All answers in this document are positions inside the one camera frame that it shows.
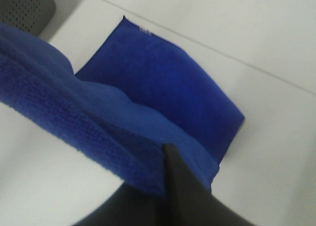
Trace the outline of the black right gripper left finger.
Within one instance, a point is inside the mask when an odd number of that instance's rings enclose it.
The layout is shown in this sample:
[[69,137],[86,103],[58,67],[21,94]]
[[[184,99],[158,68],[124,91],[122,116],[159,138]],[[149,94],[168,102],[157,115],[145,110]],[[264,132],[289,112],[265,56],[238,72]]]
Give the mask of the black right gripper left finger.
[[76,226],[169,226],[166,202],[124,183]]

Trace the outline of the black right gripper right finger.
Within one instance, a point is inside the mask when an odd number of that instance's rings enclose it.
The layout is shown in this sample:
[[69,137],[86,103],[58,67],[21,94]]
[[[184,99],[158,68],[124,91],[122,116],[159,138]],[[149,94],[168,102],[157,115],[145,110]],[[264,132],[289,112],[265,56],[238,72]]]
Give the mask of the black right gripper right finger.
[[[173,144],[164,144],[167,201],[174,226],[251,226],[212,195],[191,172]],[[316,224],[316,155],[308,157],[283,226]]]

